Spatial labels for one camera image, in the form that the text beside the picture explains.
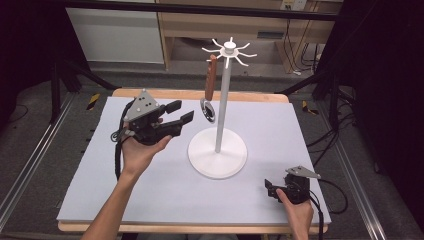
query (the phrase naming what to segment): forearm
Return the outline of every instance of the forearm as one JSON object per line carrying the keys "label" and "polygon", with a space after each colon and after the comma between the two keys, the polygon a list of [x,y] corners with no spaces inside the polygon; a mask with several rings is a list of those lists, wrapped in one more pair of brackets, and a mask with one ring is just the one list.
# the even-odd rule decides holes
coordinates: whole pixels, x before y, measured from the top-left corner
{"label": "forearm", "polygon": [[82,239],[116,239],[125,208],[137,177],[123,173],[112,194],[97,214]]}

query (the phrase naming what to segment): wire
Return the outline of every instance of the wire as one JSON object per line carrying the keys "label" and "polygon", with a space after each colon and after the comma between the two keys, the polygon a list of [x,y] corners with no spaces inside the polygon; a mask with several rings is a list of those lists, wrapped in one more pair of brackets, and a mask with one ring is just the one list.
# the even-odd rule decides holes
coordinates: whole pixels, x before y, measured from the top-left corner
{"label": "wire", "polygon": [[315,160],[313,166],[316,167],[316,165],[319,163],[319,161],[321,161],[322,157],[324,156],[324,154],[330,149],[330,147],[333,145],[333,142],[335,143],[337,141],[336,138],[338,138],[339,133],[337,132],[336,134],[333,135],[333,138],[331,138],[330,142],[328,143],[327,147],[325,147],[325,149],[322,151],[321,155],[319,155],[319,157],[317,158],[317,160]]}
{"label": "wire", "polygon": [[[338,137],[339,137],[338,134],[336,134],[336,135],[337,135],[337,137],[336,137],[337,139],[335,141],[333,141],[332,143],[330,143],[329,148],[332,148],[336,144]],[[321,150],[309,151],[308,153],[319,153],[319,152],[323,152],[323,151],[326,151],[325,148],[321,149]]]}
{"label": "wire", "polygon": [[22,105],[22,104],[17,104],[16,107],[23,107],[25,109],[25,112],[21,116],[17,117],[16,119],[9,120],[8,123],[13,123],[13,122],[16,122],[16,121],[22,119],[23,117],[25,117],[27,115],[27,113],[29,111],[28,107],[25,106],[25,105]]}
{"label": "wire", "polygon": [[124,111],[122,112],[122,116],[121,116],[121,120],[119,121],[119,127],[118,130],[115,131],[114,133],[112,133],[111,135],[111,139],[113,141],[113,136],[115,134],[117,134],[118,136],[116,137],[116,145],[115,145],[115,175],[116,175],[116,179],[119,180],[119,177],[121,176],[121,152],[122,152],[122,143],[124,141],[126,141],[129,137],[127,137],[126,139],[124,139],[124,141],[119,141],[120,133],[123,130],[123,125],[124,125],[124,116],[127,114],[128,110],[130,109],[130,107],[133,105],[135,99],[132,100],[131,102],[129,102],[125,108]]}
{"label": "wire", "polygon": [[314,63],[315,63],[315,65],[316,65],[316,63],[318,63],[318,62],[319,62],[319,60],[317,60],[317,55],[318,55],[318,52],[320,51],[320,50],[319,50],[319,44],[317,43],[317,44],[315,45],[315,53],[314,53],[314,58],[313,58],[313,59],[305,59],[306,50],[308,49],[308,47],[309,47],[309,43],[305,43],[305,46],[303,47],[303,50],[302,50],[302,54],[301,54],[301,56],[300,56],[300,61],[301,61],[301,63],[302,63],[303,65],[305,65],[305,66],[307,66],[307,67],[314,67],[313,71],[315,72],[315,70],[316,70],[316,66],[314,66]]}
{"label": "wire", "polygon": [[318,182],[323,182],[323,183],[326,183],[326,184],[329,184],[329,185],[335,187],[337,190],[339,190],[341,192],[341,194],[343,195],[343,198],[345,200],[345,205],[342,208],[342,210],[339,210],[339,211],[330,211],[329,213],[332,213],[332,214],[342,214],[342,213],[346,212],[347,208],[349,207],[349,201],[347,199],[346,193],[342,190],[342,188],[339,187],[339,186],[337,186],[335,183],[330,182],[330,181],[325,180],[325,179],[318,179]]}
{"label": "wire", "polygon": [[334,133],[334,130],[331,129],[330,131],[328,131],[327,133],[325,133],[322,137],[318,138],[317,140],[313,141],[312,143],[306,144],[306,147],[312,147],[315,144],[321,142],[322,140],[328,138],[329,136],[331,136],[331,134]]}
{"label": "wire", "polygon": [[315,196],[315,199],[311,196],[309,196],[309,199],[311,199],[311,202],[314,203],[315,207],[317,207],[318,210],[318,216],[319,216],[319,233],[318,233],[318,239],[322,240],[323,239],[323,234],[324,234],[324,214],[321,211],[321,204],[319,203],[319,199],[317,197],[317,195],[315,195],[314,192],[310,191],[310,193],[312,193],[312,195]]}
{"label": "wire", "polygon": [[[307,71],[307,70],[309,70],[309,68],[306,68],[306,69],[304,69],[304,68],[300,68],[300,67],[299,67],[299,66],[297,66],[297,64],[296,64],[295,57],[294,57],[294,54],[293,54],[293,48],[292,48],[292,46],[291,46],[291,41],[290,41],[289,28],[290,28],[290,19],[287,19],[286,34],[284,35],[284,40],[283,40],[283,50],[284,50],[284,53],[286,54],[287,60],[289,60],[289,63],[290,63],[290,67],[291,67],[291,69],[293,69],[293,70],[295,70],[295,71],[300,71],[300,72],[302,72],[302,71]],[[289,41],[289,46],[290,46],[290,49],[291,49],[291,55],[292,55],[292,61],[293,61],[293,63],[292,63],[292,61],[290,60],[289,54],[287,53],[287,50],[286,50],[286,39]]]}
{"label": "wire", "polygon": [[314,61],[312,63],[312,68],[313,68],[313,74],[315,74],[315,71],[317,70],[317,55],[318,55],[318,44],[315,45],[315,52],[314,52]]}

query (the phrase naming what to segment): power outlet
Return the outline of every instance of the power outlet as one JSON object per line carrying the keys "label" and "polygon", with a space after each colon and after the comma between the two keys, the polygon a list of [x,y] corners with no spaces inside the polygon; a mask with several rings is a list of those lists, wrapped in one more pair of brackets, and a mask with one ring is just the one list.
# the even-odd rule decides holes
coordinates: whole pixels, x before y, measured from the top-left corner
{"label": "power outlet", "polygon": [[294,0],[292,5],[293,11],[303,11],[305,9],[306,0]]}
{"label": "power outlet", "polygon": [[280,10],[292,10],[295,0],[283,0],[281,1]]}

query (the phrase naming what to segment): hand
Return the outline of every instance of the hand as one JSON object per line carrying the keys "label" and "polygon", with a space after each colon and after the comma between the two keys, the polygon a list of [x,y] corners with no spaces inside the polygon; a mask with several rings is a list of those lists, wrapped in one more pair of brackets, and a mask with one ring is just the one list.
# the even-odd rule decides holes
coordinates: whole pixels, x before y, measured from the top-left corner
{"label": "hand", "polygon": [[129,176],[136,178],[140,177],[140,175],[150,165],[153,156],[165,149],[171,139],[171,136],[166,136],[152,146],[143,145],[132,137],[126,139],[122,144],[122,154],[124,156],[124,168],[122,170],[122,174],[128,174]]}
{"label": "hand", "polygon": [[294,205],[287,198],[287,195],[281,189],[277,189],[277,194],[286,208],[287,218],[293,231],[293,236],[297,240],[308,239],[309,228],[311,227],[314,210],[311,201]]}

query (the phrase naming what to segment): wooden table edge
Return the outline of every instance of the wooden table edge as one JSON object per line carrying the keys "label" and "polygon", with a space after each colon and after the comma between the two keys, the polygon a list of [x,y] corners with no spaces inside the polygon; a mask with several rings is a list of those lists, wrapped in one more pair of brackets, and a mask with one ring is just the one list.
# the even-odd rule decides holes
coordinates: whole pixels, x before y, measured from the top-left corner
{"label": "wooden table edge", "polygon": [[[116,89],[113,97],[137,97],[142,89],[119,88]],[[154,98],[164,99],[186,99],[200,100],[205,97],[204,91],[199,90],[175,90],[175,89],[146,89]],[[221,92],[215,91],[212,100],[219,100]],[[261,93],[261,92],[229,92],[229,101],[252,101],[252,102],[281,102],[288,103],[287,96],[283,94]]]}
{"label": "wooden table edge", "polygon": [[[84,232],[90,226],[90,223],[59,221],[58,227],[64,232]],[[324,232],[328,230],[328,225],[324,224]],[[198,224],[121,224],[119,232],[152,232],[152,233],[185,233],[185,234],[281,234],[290,233],[288,225],[269,226],[269,225],[198,225]],[[310,234],[318,234],[318,225],[312,225],[309,229]]]}

